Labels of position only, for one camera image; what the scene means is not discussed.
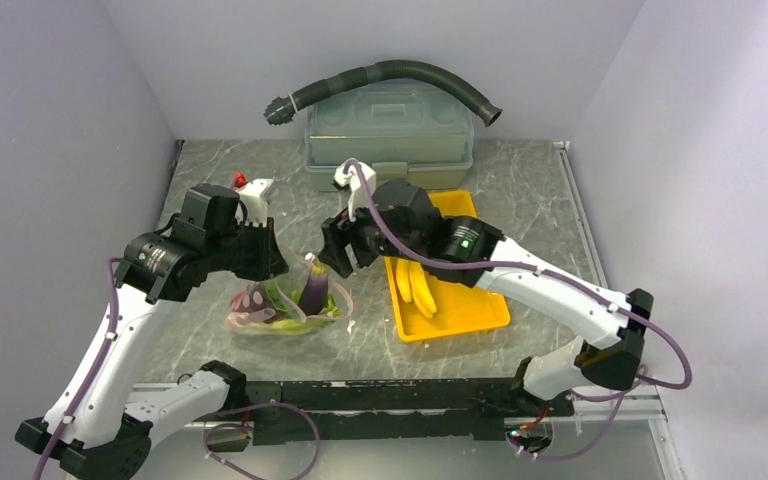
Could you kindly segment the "red toy grapes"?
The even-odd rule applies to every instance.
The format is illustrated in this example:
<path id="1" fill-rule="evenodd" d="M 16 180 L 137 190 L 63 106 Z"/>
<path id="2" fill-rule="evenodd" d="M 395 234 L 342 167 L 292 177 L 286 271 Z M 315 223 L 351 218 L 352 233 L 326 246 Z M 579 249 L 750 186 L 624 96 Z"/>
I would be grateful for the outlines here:
<path id="1" fill-rule="evenodd" d="M 244 283 L 242 291 L 230 301 L 230 308 L 243 323 L 271 323 L 281 316 L 262 282 Z"/>

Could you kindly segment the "green toy grapes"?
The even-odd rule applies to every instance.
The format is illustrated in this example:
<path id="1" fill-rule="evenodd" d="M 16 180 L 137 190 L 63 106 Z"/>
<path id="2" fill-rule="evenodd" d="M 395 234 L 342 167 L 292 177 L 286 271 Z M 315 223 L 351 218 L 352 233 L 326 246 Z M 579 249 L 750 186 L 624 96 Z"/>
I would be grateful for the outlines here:
<path id="1" fill-rule="evenodd" d="M 285 310 L 293 313 L 298 313 L 299 311 L 302 312 L 302 310 L 297 305 L 297 302 L 302 290 L 294 291 L 292 295 L 289 295 L 283 292 L 275 281 L 266 282 L 265 288 L 269 298 L 273 301 L 276 309 Z M 342 316 L 342 310 L 336 305 L 336 302 L 330 293 L 328 294 L 328 301 L 327 301 L 326 307 L 318 315 L 331 316 L 331 317 Z"/>

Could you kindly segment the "clear zip top bag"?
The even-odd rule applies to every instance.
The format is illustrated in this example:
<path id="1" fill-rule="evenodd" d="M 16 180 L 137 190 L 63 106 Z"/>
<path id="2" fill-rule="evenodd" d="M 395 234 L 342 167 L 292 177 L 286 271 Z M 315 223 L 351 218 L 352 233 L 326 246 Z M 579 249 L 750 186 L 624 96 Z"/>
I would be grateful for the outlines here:
<path id="1" fill-rule="evenodd" d="M 289 261 L 287 274 L 243 280 L 229 301 L 226 330 L 237 335 L 300 336 L 349 321 L 354 303 L 320 259 L 308 253 Z"/>

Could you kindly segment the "purple toy eggplant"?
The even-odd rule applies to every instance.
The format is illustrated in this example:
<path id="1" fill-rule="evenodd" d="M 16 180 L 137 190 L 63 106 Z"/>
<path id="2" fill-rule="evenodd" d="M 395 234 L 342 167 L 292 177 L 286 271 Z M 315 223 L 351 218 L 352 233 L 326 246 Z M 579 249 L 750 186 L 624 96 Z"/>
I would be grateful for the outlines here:
<path id="1" fill-rule="evenodd" d="M 327 305 L 328 294 L 327 266 L 316 260 L 311 266 L 297 305 L 305 315 L 318 315 Z"/>

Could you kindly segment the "yellow plastic tray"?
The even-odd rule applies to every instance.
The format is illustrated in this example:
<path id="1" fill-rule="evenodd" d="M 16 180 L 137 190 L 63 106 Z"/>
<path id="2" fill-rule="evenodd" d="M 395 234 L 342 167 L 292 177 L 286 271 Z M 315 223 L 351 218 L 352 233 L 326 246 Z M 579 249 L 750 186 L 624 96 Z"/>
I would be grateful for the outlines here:
<path id="1" fill-rule="evenodd" d="M 413 303 L 402 301 L 396 281 L 396 260 L 386 258 L 384 265 L 398 336 L 406 343 L 489 332 L 510 324 L 511 314 L 502 295 L 442 282 L 430 275 L 426 280 L 438 311 L 427 318 Z"/>

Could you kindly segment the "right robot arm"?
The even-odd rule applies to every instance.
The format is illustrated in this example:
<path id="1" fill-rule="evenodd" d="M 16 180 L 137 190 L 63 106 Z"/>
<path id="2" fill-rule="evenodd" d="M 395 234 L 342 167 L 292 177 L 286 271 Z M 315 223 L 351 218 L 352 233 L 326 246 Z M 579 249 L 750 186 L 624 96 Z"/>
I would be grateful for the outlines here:
<path id="1" fill-rule="evenodd" d="M 348 206 L 322 225 L 320 259 L 343 278 L 376 259 L 406 260 L 447 284 L 502 295 L 572 330 L 572 341 L 523 360 L 511 401 L 534 415 L 549 400 L 581 386 L 627 391 L 639 382 L 644 323 L 651 296 L 602 290 L 540 259 L 498 228 L 471 216 L 445 216 L 429 194 L 403 179 L 337 173 Z"/>

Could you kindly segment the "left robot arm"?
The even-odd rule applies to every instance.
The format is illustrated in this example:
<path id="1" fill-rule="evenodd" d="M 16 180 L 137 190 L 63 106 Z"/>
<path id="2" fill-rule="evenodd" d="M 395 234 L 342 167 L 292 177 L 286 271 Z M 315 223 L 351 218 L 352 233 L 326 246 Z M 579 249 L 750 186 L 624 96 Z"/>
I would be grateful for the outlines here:
<path id="1" fill-rule="evenodd" d="M 218 360 L 145 400 L 129 397 L 163 330 L 209 275 L 265 281 L 288 271 L 267 213 L 273 196 L 270 179 L 197 184 L 163 227 L 111 259 L 108 307 L 84 358 L 46 414 L 19 426 L 16 441 L 73 478 L 129 479 L 185 424 L 213 413 L 239 417 L 246 377 Z"/>

